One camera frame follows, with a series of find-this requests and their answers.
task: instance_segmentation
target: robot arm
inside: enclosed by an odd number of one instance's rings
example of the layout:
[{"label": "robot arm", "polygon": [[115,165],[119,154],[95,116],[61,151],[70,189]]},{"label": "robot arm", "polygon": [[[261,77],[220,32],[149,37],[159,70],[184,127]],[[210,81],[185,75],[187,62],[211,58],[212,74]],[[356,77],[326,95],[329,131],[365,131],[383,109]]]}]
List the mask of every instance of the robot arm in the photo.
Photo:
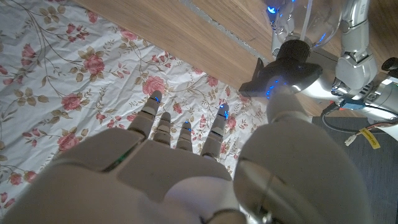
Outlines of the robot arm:
[{"label": "robot arm", "polygon": [[357,95],[377,74],[376,59],[368,48],[370,0],[346,2],[340,24],[341,57],[336,66],[336,95]]},{"label": "robot arm", "polygon": [[[382,66],[383,70],[389,72],[389,78],[381,83],[373,81],[377,74],[377,65],[369,49],[369,2],[370,0],[345,1],[340,23],[342,31],[340,57],[315,48],[307,62],[320,65],[323,71],[317,78],[314,78],[314,73],[307,72],[307,78],[296,80],[295,83],[288,85],[303,87],[297,90],[311,98],[331,100],[339,107],[355,110],[368,117],[371,124],[389,123],[388,128],[382,126],[378,128],[398,140],[398,126],[395,125],[395,120],[398,118],[398,104],[396,103],[398,100],[398,59],[390,58]],[[285,6],[282,3],[283,1],[266,0],[269,6],[267,15],[274,30],[278,20],[278,9]],[[273,56],[279,56],[281,46],[274,31],[271,48]],[[262,69],[257,68],[253,75],[256,81],[243,84],[240,92],[247,96],[253,96],[253,93],[257,93],[256,96],[264,96],[269,91],[268,86],[264,85],[266,89],[263,89],[263,86],[258,83],[268,83],[273,76],[289,79],[302,72],[300,67],[290,70],[286,66],[287,63],[279,63],[279,65],[285,70],[283,73],[277,73],[277,70],[271,69],[271,66],[274,66],[273,62]]]}]

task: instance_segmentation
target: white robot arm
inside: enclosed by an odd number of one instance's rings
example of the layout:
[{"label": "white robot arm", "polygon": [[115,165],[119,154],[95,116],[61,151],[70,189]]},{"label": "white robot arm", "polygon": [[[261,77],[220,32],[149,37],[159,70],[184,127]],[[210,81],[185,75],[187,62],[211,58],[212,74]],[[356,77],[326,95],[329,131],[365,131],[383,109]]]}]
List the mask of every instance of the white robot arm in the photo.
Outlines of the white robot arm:
[{"label": "white robot arm", "polygon": [[109,129],[61,154],[3,221],[244,224],[242,206],[258,223],[372,223],[357,168],[307,121],[294,95],[272,97],[269,124],[244,145],[234,180],[216,161],[228,105],[196,155],[190,123],[170,148],[168,113],[147,139],[160,98],[152,94],[127,130]]},{"label": "white robot arm", "polygon": [[[272,94],[270,86],[267,86],[269,81],[274,77],[283,78],[295,92],[302,92],[320,100],[331,100],[336,104],[335,109],[347,108],[367,116],[373,127],[383,130],[376,131],[375,134],[388,133],[398,141],[398,58],[390,58],[383,64],[382,69],[389,72],[388,78],[380,83],[374,82],[377,65],[369,49],[370,0],[345,1],[340,22],[342,31],[340,57],[315,46],[315,50],[307,60],[305,58],[308,56],[299,55],[302,51],[310,51],[305,47],[295,46],[295,50],[290,45],[290,51],[285,47],[281,56],[282,44],[276,33],[277,21],[282,16],[279,9],[294,8],[297,1],[265,0],[265,2],[268,5],[267,15],[274,30],[271,50],[277,61],[266,67],[258,64],[253,81],[243,84],[239,91],[246,96],[269,96]],[[294,15],[292,14],[286,22],[292,32],[295,25]],[[311,64],[319,65],[319,68],[309,69]],[[335,130],[352,134],[358,132],[358,130],[334,127],[328,124],[326,119],[323,120],[327,126]]]}]

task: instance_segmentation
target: blue led light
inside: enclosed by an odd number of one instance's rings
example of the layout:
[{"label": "blue led light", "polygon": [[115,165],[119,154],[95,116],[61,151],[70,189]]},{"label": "blue led light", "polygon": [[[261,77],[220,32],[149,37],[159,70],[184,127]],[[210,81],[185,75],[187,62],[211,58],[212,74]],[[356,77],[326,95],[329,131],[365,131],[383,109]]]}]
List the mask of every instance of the blue led light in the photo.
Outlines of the blue led light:
[{"label": "blue led light", "polygon": [[319,40],[319,42],[323,41],[323,39],[325,38],[326,33],[323,34],[323,36],[321,37],[321,39]]},{"label": "blue led light", "polygon": [[275,13],[276,13],[275,7],[270,7],[270,6],[268,6],[268,11],[269,11],[270,13],[272,13],[272,14],[275,14]]}]

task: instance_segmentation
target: robotic finger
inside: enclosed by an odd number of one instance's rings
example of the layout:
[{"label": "robotic finger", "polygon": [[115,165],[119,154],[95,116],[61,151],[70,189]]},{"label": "robotic finger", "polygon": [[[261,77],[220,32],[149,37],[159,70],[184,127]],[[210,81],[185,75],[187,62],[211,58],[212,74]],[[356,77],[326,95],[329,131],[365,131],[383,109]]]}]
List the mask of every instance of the robotic finger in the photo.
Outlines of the robotic finger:
[{"label": "robotic finger", "polygon": [[144,135],[144,138],[148,138],[161,100],[162,93],[159,91],[153,92],[127,130],[136,131]]},{"label": "robotic finger", "polygon": [[209,135],[203,145],[201,156],[210,156],[218,158],[220,155],[221,143],[223,142],[224,128],[228,119],[229,106],[222,104],[217,111],[216,119],[211,126]]},{"label": "robotic finger", "polygon": [[160,117],[160,121],[154,135],[154,141],[164,143],[168,147],[170,147],[170,120],[170,113],[164,112],[162,117]]},{"label": "robotic finger", "polygon": [[192,152],[191,133],[191,123],[189,121],[184,122],[175,148]]}]

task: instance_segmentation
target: pink rose print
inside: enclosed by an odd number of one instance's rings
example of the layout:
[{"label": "pink rose print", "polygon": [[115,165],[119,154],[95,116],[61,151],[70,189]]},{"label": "pink rose print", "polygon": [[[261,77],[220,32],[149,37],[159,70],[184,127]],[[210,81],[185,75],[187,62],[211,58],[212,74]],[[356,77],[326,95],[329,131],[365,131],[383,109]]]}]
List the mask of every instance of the pink rose print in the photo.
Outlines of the pink rose print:
[{"label": "pink rose print", "polygon": [[32,137],[32,134],[31,134],[31,133],[22,133],[22,135],[23,135],[24,137],[27,137],[27,138]]},{"label": "pink rose print", "polygon": [[205,115],[201,115],[201,118],[200,118],[200,124],[199,124],[199,127],[201,127],[201,128],[204,128],[205,127],[205,124],[206,124],[206,118],[205,118]]},{"label": "pink rose print", "polygon": [[106,126],[108,128],[113,128],[113,125],[114,125],[114,119],[112,119]]},{"label": "pink rose print", "polygon": [[173,105],[173,110],[174,110],[174,112],[176,112],[176,113],[182,113],[181,105],[180,105],[179,103],[174,103],[174,105]]},{"label": "pink rose print", "polygon": [[73,146],[79,144],[80,140],[76,138],[75,133],[70,133],[66,136],[62,136],[58,139],[57,143],[59,145],[58,150],[64,152]]},{"label": "pink rose print", "polygon": [[0,196],[1,196],[1,203],[4,203],[8,197],[7,192],[1,193]]},{"label": "pink rose print", "polygon": [[120,28],[120,34],[121,34],[124,38],[127,38],[127,39],[129,39],[129,40],[137,40],[137,35],[136,35],[136,34],[133,34],[132,32],[127,31],[127,30],[125,30],[125,29],[123,29],[123,28]]},{"label": "pink rose print", "polygon": [[221,99],[221,98],[220,98],[220,100],[219,100],[219,102],[218,102],[218,106],[219,106],[219,105],[222,105],[223,103],[228,104],[228,102],[227,102],[225,99]]},{"label": "pink rose print", "polygon": [[199,68],[192,67],[192,69],[193,69],[193,71],[194,71],[197,75],[200,75],[200,74],[203,73],[203,71],[200,70]]},{"label": "pink rose print", "polygon": [[18,84],[22,84],[22,79],[23,79],[23,78],[24,78],[24,77],[23,77],[22,75],[18,76],[18,78],[17,78]]},{"label": "pink rose print", "polygon": [[15,172],[11,173],[8,179],[12,185],[19,185],[20,183],[22,183],[22,175]]},{"label": "pink rose print", "polygon": [[68,24],[68,29],[67,29],[67,34],[72,33],[75,30],[75,25],[73,24]]},{"label": "pink rose print", "polygon": [[33,133],[34,135],[36,135],[36,136],[40,136],[40,133],[39,133],[39,131],[37,130],[37,128],[34,128],[34,129],[32,130],[32,133]]},{"label": "pink rose print", "polygon": [[239,97],[240,97],[242,103],[247,103],[247,102],[249,102],[249,100],[250,100],[250,98],[244,97],[244,96],[242,96],[242,95],[240,95],[240,94],[239,94]]},{"label": "pink rose print", "polygon": [[142,92],[144,94],[151,95],[156,90],[159,90],[160,92],[164,93],[163,79],[157,76],[156,77],[149,76],[145,85],[142,86]]},{"label": "pink rose print", "polygon": [[214,77],[207,77],[207,83],[209,83],[209,86],[217,86],[218,84],[218,79],[214,78]]},{"label": "pink rose print", "polygon": [[105,115],[98,113],[97,115],[95,115],[96,119],[105,119]]},{"label": "pink rose print", "polygon": [[81,39],[81,40],[85,40],[86,39],[85,36],[82,35],[82,34],[78,34],[78,35],[76,35],[76,37]]},{"label": "pink rose print", "polygon": [[93,54],[90,56],[88,59],[86,59],[83,64],[85,65],[85,68],[88,69],[88,71],[92,75],[97,75],[98,72],[102,72],[105,68],[104,62],[102,61],[102,58],[98,57],[97,55]]},{"label": "pink rose print", "polygon": [[87,11],[88,20],[92,23],[95,23],[98,19],[98,15],[94,12]]},{"label": "pink rose print", "polygon": [[123,73],[121,73],[121,72],[118,71],[117,74],[119,75],[120,78],[124,78]]},{"label": "pink rose print", "polygon": [[21,59],[21,64],[22,65],[30,65],[31,63],[32,63],[31,60],[27,60],[27,59],[24,59],[24,58]]},{"label": "pink rose print", "polygon": [[14,198],[10,199],[10,200],[4,205],[4,208],[10,207],[10,205],[12,205],[14,202],[15,202],[15,199],[14,199]]},{"label": "pink rose print", "polygon": [[12,78],[8,78],[2,81],[3,84],[5,85],[10,85],[14,80]]},{"label": "pink rose print", "polygon": [[22,56],[34,58],[35,55],[36,55],[36,52],[32,49],[32,47],[30,47],[30,44],[25,44],[24,50],[22,51]]},{"label": "pink rose print", "polygon": [[129,116],[127,116],[127,120],[128,121],[134,121],[134,119],[136,118],[137,114],[131,114]]},{"label": "pink rose print", "polygon": [[7,70],[6,70],[3,66],[1,66],[1,65],[0,65],[0,72],[1,72],[3,75],[7,75],[7,74],[8,74]]},{"label": "pink rose print", "polygon": [[221,144],[221,153],[222,153],[222,154],[226,154],[226,144],[225,144],[225,142],[223,142],[223,143]]},{"label": "pink rose print", "polygon": [[235,118],[232,117],[232,116],[228,117],[228,120],[227,120],[226,124],[228,125],[228,127],[229,127],[230,129],[234,129],[235,126],[236,126],[236,120],[235,120]]},{"label": "pink rose print", "polygon": [[31,184],[32,181],[35,179],[36,175],[37,174],[34,171],[25,172],[24,180]]},{"label": "pink rose print", "polygon": [[61,104],[65,110],[74,110],[79,107],[80,99],[76,94],[69,94],[62,98]]},{"label": "pink rose print", "polygon": [[152,60],[153,60],[154,62],[158,62],[158,63],[159,63],[159,60],[156,58],[156,55],[152,55]]},{"label": "pink rose print", "polygon": [[68,40],[69,40],[70,42],[73,43],[73,42],[76,40],[76,37],[70,37],[70,36],[69,36],[69,37],[68,37]]},{"label": "pink rose print", "polygon": [[228,86],[225,88],[225,93],[226,93],[226,96],[230,96],[230,94],[231,94],[231,89],[229,89]]}]

